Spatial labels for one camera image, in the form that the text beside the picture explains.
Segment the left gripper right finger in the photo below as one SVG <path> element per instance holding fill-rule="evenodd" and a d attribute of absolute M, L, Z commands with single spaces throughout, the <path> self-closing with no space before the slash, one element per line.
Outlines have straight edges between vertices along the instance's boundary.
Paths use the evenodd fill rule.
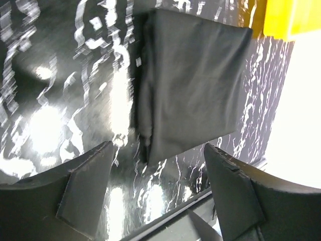
<path fill-rule="evenodd" d="M 206 144 L 223 240 L 320 240 L 320 189 L 277 178 Z"/>

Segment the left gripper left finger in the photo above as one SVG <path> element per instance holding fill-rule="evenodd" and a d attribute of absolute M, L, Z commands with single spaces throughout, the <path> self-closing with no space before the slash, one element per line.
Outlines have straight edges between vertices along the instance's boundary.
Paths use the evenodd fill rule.
<path fill-rule="evenodd" d="M 113 143 L 14 184 L 1 185 L 1 240 L 94 240 Z"/>

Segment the black t shirt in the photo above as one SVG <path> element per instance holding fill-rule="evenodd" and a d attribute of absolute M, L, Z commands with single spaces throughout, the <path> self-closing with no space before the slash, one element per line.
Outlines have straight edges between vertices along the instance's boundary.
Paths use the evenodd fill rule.
<path fill-rule="evenodd" d="M 149 12 L 136 110 L 148 165 L 236 131 L 252 33 L 190 14 Z"/>

